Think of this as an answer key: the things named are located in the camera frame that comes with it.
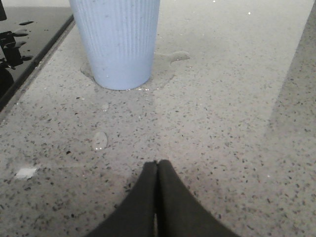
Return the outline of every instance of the speckled countertop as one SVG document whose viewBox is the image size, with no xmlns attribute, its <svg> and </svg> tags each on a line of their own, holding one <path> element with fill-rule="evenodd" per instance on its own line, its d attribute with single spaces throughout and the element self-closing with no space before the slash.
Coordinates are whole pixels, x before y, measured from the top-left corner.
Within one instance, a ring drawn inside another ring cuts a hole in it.
<svg viewBox="0 0 316 237">
<path fill-rule="evenodd" d="M 70 30 L 1 114 L 0 236 L 83 236 L 144 162 L 169 159 L 237 234 L 316 237 L 313 4 L 162 1 L 142 90 L 84 76 Z M 23 168 L 36 171 L 21 179 Z"/>
</svg>

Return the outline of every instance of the glass cooktop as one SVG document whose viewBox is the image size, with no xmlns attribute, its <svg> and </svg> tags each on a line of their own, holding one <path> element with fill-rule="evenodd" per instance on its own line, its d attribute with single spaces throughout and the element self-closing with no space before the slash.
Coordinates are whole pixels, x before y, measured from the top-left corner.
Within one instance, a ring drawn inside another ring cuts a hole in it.
<svg viewBox="0 0 316 237">
<path fill-rule="evenodd" d="M 72 20 L 69 7 L 5 7 L 0 1 L 0 111 Z"/>
</svg>

